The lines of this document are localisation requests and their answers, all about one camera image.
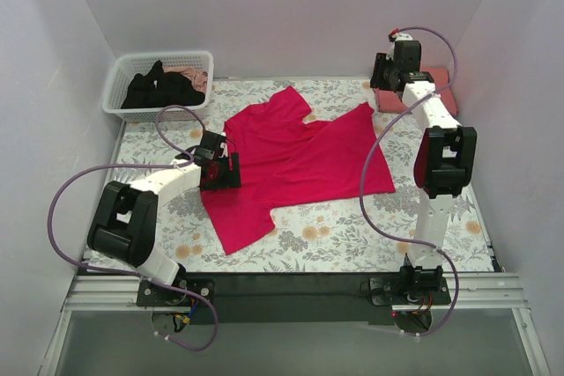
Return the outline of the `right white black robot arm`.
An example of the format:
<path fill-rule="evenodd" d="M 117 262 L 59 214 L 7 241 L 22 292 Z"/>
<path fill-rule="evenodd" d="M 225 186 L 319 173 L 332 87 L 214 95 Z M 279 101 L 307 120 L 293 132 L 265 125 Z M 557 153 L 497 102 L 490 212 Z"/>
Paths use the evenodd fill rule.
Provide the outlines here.
<path fill-rule="evenodd" d="M 407 33 L 389 37 L 388 53 L 375 58 L 370 84 L 394 92 L 422 132 L 413 166 L 419 189 L 415 235 L 397 273 L 377 276 L 370 291 L 377 305 L 450 302 L 442 276 L 442 245 L 453 203 L 471 181 L 477 132 L 461 125 L 444 106 L 432 76 L 421 70 L 422 47 Z"/>

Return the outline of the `magenta t shirt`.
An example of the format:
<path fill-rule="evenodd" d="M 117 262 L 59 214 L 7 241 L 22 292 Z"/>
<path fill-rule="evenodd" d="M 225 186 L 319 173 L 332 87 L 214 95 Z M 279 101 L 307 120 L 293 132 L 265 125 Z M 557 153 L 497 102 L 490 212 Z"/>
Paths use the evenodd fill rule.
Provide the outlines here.
<path fill-rule="evenodd" d="M 226 254 L 272 231 L 273 209 L 394 192 L 387 162 L 374 146 L 368 103 L 333 121 L 306 123 L 310 112 L 287 87 L 226 121 L 224 131 L 240 156 L 241 187 L 201 194 Z"/>

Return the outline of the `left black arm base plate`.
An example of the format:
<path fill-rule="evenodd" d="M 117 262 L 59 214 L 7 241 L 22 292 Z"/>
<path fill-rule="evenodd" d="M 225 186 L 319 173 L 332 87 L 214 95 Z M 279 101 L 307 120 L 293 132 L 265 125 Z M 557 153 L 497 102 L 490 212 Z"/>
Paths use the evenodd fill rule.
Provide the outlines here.
<path fill-rule="evenodd" d="M 192 291 L 213 300 L 215 282 L 212 279 L 189 278 L 180 284 L 180 289 Z M 136 305 L 142 307 L 161 306 L 191 306 L 195 300 L 184 292 L 178 292 L 169 288 L 160 287 L 148 280 L 142 280 L 137 290 Z"/>

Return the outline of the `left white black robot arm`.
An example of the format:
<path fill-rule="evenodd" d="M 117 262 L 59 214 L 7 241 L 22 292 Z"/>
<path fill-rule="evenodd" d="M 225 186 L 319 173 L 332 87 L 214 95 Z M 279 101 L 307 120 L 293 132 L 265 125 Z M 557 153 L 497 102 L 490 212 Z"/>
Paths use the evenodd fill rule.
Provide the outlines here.
<path fill-rule="evenodd" d="M 130 183 L 109 182 L 95 211 L 87 246 L 159 282 L 157 294 L 166 304 L 181 304 L 188 286 L 179 278 L 181 265 L 156 244 L 158 212 L 193 188 L 240 188 L 239 154 L 230 153 L 228 144 L 225 134 L 205 131 L 198 145 L 159 171 Z"/>

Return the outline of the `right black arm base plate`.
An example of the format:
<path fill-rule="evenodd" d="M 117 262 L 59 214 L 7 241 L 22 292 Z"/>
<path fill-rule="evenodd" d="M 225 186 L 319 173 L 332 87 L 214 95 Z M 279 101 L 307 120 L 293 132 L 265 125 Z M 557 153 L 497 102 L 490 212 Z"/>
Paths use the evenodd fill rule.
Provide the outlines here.
<path fill-rule="evenodd" d="M 405 288 L 397 274 L 380 274 L 367 281 L 367 295 L 376 306 L 447 306 L 451 303 L 451 291 L 443 277 L 439 288 L 431 291 Z"/>

